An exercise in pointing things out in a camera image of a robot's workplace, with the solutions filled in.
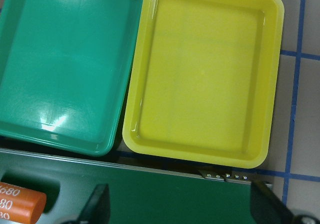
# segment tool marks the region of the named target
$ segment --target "plastic tray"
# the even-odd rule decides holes
[[[261,164],[283,18],[281,0],[143,0],[125,143],[144,154]]]
[[[5,0],[0,134],[100,156],[113,145],[143,0]]]

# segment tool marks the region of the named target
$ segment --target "gray floor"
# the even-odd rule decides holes
[[[284,29],[269,153],[255,169],[232,171],[272,182],[292,211],[320,219],[320,0],[282,1]],[[152,164],[137,161],[144,156],[131,155],[124,143],[117,153],[128,164],[170,165],[161,158]]]

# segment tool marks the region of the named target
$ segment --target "metal bolt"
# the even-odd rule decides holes
[[[304,216],[301,219],[303,224],[316,224],[316,221],[310,217]]]

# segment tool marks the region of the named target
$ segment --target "silver screw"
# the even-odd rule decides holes
[[[315,220],[313,220],[312,218],[307,217],[307,216],[302,217],[301,221],[302,221],[304,224],[316,224],[316,221],[315,221]]]

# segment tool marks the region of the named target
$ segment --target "orange bottle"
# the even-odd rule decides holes
[[[45,209],[46,194],[0,182],[0,219],[35,224]]]

